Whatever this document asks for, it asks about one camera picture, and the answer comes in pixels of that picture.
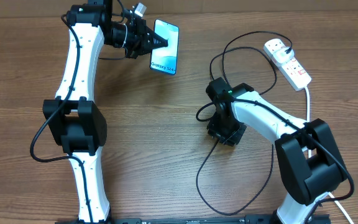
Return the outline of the blue Galaxy smartphone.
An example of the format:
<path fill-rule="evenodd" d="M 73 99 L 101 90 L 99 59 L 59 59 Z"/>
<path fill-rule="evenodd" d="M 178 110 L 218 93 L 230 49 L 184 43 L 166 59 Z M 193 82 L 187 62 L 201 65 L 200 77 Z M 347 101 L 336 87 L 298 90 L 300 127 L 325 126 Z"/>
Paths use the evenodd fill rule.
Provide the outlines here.
<path fill-rule="evenodd" d="M 175 75 L 177 72 L 179 28 L 157 19 L 154 24 L 154 32 L 167 41 L 167 46 L 153 49 L 150 68 L 158 72 Z"/>

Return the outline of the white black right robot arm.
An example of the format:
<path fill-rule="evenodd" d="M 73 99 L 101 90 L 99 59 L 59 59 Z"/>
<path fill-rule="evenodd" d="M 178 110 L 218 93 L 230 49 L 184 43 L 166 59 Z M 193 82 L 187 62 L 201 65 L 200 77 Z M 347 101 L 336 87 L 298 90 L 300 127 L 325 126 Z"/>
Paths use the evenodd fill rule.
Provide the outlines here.
<path fill-rule="evenodd" d="M 346 169 L 330 127 L 321 119 L 307 122 L 265 101 L 251 86 L 230 87 L 222 78 L 209 83 L 206 94 L 216 111 L 208 122 L 208 134 L 218 143 L 235 146 L 248 126 L 272 144 L 282 183 L 287 190 L 281 206 L 270 215 L 246 215 L 246 223 L 330 223 L 328 215 L 315 215 L 325 202 L 345 200 L 354 193 L 354 181 Z M 328 195 L 348 181 L 349 192 Z"/>

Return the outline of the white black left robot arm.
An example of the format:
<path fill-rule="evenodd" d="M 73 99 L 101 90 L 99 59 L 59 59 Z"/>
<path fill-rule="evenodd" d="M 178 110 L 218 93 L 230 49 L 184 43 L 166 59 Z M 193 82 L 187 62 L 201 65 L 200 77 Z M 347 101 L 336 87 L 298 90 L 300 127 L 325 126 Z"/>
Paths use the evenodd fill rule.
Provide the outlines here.
<path fill-rule="evenodd" d="M 107 122 L 94 102 L 94 83 L 104 45 L 124 49 L 126 58 L 137 58 L 168 41 L 147 26 L 146 6 L 123 8 L 121 20 L 113 21 L 112 1 L 88 1 L 73 5 L 61 16 L 69 29 L 69 50 L 63 79 L 52 100 L 43 103 L 45 122 L 36 132 L 30 155 L 37 162 L 69 160 L 80 203 L 75 223 L 113 223 L 104 189 L 101 155 L 107 140 Z M 45 128 L 63 149 L 63 156 L 41 159 L 35 143 Z"/>

